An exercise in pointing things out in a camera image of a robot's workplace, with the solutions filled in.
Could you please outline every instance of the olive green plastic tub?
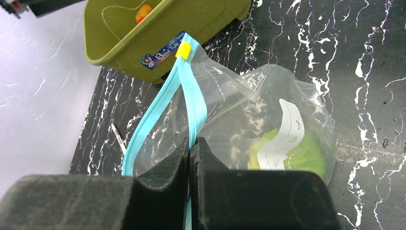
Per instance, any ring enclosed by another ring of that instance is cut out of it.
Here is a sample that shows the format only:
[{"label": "olive green plastic tub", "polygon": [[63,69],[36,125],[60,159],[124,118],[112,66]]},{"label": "olive green plastic tub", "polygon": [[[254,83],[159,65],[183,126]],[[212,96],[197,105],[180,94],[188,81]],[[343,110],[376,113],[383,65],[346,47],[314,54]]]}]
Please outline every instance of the olive green plastic tub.
[{"label": "olive green plastic tub", "polygon": [[[144,4],[154,9],[137,24],[137,7]],[[142,57],[155,55],[181,31],[202,44],[233,19],[243,20],[250,7],[251,0],[88,0],[84,12],[86,59],[160,83],[175,55],[152,70],[141,65]]]}]

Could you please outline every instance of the cartoon character on label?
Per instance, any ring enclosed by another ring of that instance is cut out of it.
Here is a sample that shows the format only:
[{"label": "cartoon character on label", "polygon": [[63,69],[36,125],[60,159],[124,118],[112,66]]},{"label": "cartoon character on label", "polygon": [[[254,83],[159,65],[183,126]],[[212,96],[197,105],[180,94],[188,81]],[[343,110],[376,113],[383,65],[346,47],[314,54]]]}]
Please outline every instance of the cartoon character on label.
[{"label": "cartoon character on label", "polygon": [[154,61],[152,60],[151,57],[144,57],[142,59],[142,63],[148,65],[149,68],[152,68],[154,66]]}]

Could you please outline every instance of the white wall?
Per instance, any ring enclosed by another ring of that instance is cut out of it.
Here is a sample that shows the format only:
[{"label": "white wall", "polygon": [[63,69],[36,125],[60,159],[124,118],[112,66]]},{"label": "white wall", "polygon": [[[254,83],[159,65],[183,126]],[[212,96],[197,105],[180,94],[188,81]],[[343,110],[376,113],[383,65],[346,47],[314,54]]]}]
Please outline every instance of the white wall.
[{"label": "white wall", "polygon": [[84,7],[0,11],[0,197],[24,175],[68,173],[100,72],[84,57]]}]

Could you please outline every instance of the marker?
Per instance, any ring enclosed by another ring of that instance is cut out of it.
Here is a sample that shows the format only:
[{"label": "marker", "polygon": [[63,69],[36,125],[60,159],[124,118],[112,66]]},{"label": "marker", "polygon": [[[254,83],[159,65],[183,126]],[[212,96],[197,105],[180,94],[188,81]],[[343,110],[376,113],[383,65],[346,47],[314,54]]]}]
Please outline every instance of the marker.
[{"label": "marker", "polygon": [[113,129],[113,133],[115,134],[115,137],[117,138],[118,144],[120,145],[121,151],[123,152],[123,154],[125,154],[125,152],[127,152],[127,148],[125,147],[123,139],[121,139],[121,136],[118,133],[118,130],[116,129],[116,127],[113,124],[112,124],[112,129]]}]

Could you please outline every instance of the table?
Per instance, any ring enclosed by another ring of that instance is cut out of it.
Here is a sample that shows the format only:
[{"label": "table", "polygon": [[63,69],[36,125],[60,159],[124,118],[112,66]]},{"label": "table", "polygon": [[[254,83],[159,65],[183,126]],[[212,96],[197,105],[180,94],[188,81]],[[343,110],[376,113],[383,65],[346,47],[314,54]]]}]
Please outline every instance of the table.
[{"label": "table", "polygon": [[[406,224],[405,9],[392,0],[254,0],[244,21],[203,45],[236,73],[273,63],[316,85],[337,128],[328,188],[343,229]],[[120,174],[110,124],[128,143],[158,90],[102,68],[70,173]]]}]

